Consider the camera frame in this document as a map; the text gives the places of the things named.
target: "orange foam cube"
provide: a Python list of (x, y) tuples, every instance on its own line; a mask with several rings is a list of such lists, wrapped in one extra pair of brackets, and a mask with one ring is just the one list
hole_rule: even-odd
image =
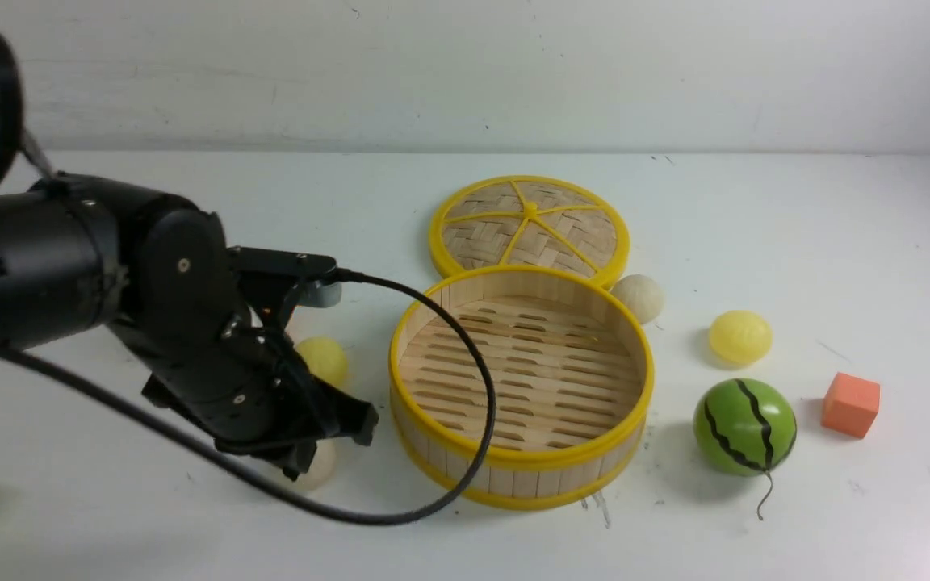
[(881, 404), (879, 383), (839, 373), (827, 389), (827, 396), (823, 397), (820, 425), (850, 437), (866, 437)]

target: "white tabletop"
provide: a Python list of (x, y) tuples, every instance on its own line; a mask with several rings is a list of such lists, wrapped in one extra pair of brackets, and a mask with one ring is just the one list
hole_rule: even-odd
[[(594, 503), (502, 512), (459, 500), (418, 525), (357, 529), (266, 499), (62, 387), (0, 363), (0, 579), (890, 579), (930, 581), (930, 157), (451, 156), (60, 153), (74, 173), (177, 192), (217, 211), (230, 244), (327, 253), (424, 288), (436, 206), (503, 173), (584, 185), (630, 227), (628, 272), (667, 308), (646, 449)], [(8, 187), (26, 188), (18, 169)], [(352, 389), (383, 415), (371, 448), (340, 442), (313, 495), (367, 511), (442, 489), (392, 434), (385, 353), (408, 302), (348, 286), (300, 310), (295, 337), (329, 334)], [(793, 402), (801, 433), (774, 475), (715, 474), (690, 419), (713, 383), (704, 330), (733, 308), (770, 320), (771, 353), (741, 372)], [(141, 401), (148, 372), (106, 331), (36, 349)], [(835, 372), (882, 384), (863, 441), (819, 427)], [(160, 415), (178, 420), (168, 412)]]

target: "green object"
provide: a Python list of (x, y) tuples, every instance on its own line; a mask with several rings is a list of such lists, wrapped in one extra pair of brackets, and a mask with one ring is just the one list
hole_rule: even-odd
[(716, 383), (694, 411), (698, 448), (728, 474), (770, 474), (789, 457), (797, 432), (785, 396), (755, 379)]

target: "bamboo steamer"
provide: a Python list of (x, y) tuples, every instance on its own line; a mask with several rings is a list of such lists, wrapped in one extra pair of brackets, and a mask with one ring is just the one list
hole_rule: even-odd
[[(540, 510), (612, 481), (639, 447), (654, 369), (641, 326), (581, 276), (499, 265), (427, 295), (461, 321), (497, 390), (497, 426), (468, 499)], [(483, 432), (483, 379), (461, 339), (416, 303), (390, 352), (392, 413), (404, 449), (450, 488)]]
[(490, 265), (539, 265), (610, 288), (629, 252), (626, 224), (604, 199), (542, 176), (466, 186), (429, 224), (429, 254), (444, 277)]

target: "watermelon stem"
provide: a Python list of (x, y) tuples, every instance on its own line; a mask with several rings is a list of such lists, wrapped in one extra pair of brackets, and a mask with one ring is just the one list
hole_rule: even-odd
[(766, 474), (767, 479), (770, 481), (770, 490), (767, 491), (767, 495), (763, 497), (763, 500), (760, 500), (759, 507), (756, 507), (756, 516), (760, 518), (760, 521), (763, 520), (763, 503), (770, 499), (770, 493), (774, 491), (774, 477), (770, 475), (770, 470), (764, 470), (763, 474)]

